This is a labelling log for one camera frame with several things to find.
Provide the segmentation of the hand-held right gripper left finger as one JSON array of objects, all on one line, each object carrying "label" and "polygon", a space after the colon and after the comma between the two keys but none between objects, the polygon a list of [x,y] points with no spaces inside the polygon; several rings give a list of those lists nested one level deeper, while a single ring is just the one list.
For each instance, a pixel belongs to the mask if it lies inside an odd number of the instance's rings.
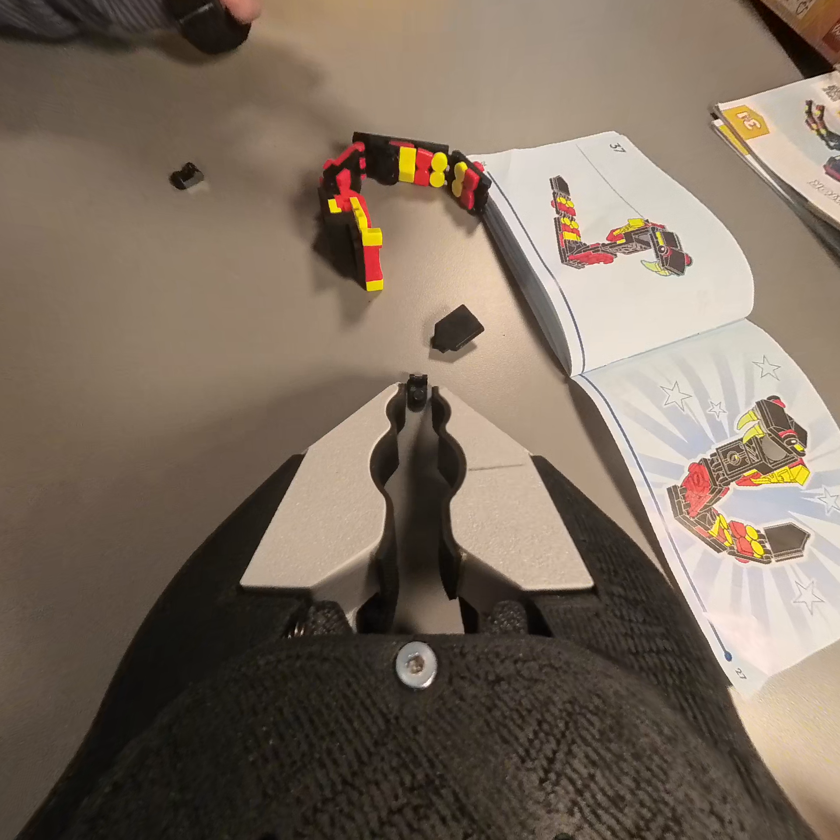
[{"label": "hand-held right gripper left finger", "polygon": [[399,582],[385,484],[403,426],[404,384],[394,383],[310,445],[241,586],[336,602],[363,633],[388,632]]}]

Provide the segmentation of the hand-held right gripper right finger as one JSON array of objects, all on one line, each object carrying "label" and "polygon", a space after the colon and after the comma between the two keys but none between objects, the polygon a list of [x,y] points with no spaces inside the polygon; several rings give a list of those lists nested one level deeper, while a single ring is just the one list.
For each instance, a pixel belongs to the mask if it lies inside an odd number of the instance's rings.
[{"label": "hand-held right gripper right finger", "polygon": [[430,395],[446,483],[438,544],[444,591],[478,613],[594,581],[531,452],[444,387]]}]

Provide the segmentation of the red yellow black lego body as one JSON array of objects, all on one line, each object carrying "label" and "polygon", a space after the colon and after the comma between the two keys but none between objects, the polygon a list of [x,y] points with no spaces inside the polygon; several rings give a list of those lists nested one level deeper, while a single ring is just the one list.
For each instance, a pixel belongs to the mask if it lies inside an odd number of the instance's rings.
[{"label": "red yellow black lego body", "polygon": [[468,214],[482,215],[491,179],[484,165],[444,143],[355,132],[352,143],[325,161],[318,182],[322,230],[339,268],[363,289],[383,289],[382,230],[362,195],[365,183],[446,190]]}]

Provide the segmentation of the instruction booklet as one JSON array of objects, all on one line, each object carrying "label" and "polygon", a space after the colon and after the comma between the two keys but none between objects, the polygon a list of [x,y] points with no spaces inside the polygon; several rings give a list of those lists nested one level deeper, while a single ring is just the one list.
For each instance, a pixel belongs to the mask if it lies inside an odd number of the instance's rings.
[{"label": "instruction booklet", "polygon": [[814,213],[811,206],[799,196],[791,187],[783,184],[774,175],[769,174],[762,168],[761,164],[751,156],[747,147],[741,142],[732,130],[721,120],[714,119],[711,128],[715,134],[723,140],[728,147],[740,155],[740,159],[750,170],[756,174],[782,201],[794,212],[798,218],[807,226],[822,244],[831,251],[835,257],[839,257],[839,232],[838,228],[828,223],[825,219]]},{"label": "instruction booklet", "polygon": [[839,73],[717,103],[748,158],[815,216],[839,227]]},{"label": "instruction booklet", "polygon": [[735,238],[620,133],[472,160],[486,225],[732,684],[752,694],[838,642],[838,425],[748,319]]}]

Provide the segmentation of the black lego wedge piece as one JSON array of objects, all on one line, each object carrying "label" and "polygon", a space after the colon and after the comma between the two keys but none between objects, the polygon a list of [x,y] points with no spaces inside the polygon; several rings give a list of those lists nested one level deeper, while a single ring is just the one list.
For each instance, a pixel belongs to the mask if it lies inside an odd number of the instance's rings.
[{"label": "black lego wedge piece", "polygon": [[462,303],[436,321],[430,348],[439,353],[458,352],[484,331],[483,323]]}]

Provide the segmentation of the colourful cardboard lego box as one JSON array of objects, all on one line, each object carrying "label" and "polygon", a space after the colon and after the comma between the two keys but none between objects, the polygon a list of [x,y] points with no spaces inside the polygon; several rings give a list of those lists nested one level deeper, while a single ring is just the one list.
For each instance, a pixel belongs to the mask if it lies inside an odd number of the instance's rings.
[{"label": "colourful cardboard lego box", "polygon": [[839,1],[760,1],[833,66],[839,64]]}]

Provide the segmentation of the closed instruction booklet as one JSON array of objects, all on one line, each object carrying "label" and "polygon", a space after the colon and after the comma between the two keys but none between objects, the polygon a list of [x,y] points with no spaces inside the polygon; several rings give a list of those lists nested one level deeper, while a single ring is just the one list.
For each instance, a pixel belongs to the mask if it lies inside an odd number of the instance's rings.
[{"label": "closed instruction booklet", "polygon": [[717,103],[748,158],[815,216],[839,227],[839,73]]},{"label": "closed instruction booklet", "polygon": [[741,142],[732,130],[721,120],[714,119],[711,128],[715,134],[723,140],[728,147],[740,155],[740,159],[750,170],[756,174],[782,201],[794,212],[798,218],[807,226],[822,244],[831,251],[835,257],[839,257],[839,232],[838,228],[828,223],[825,219],[814,213],[811,206],[799,196],[791,187],[783,184],[774,175],[769,174],[762,168],[761,164],[751,156],[747,147]]}]

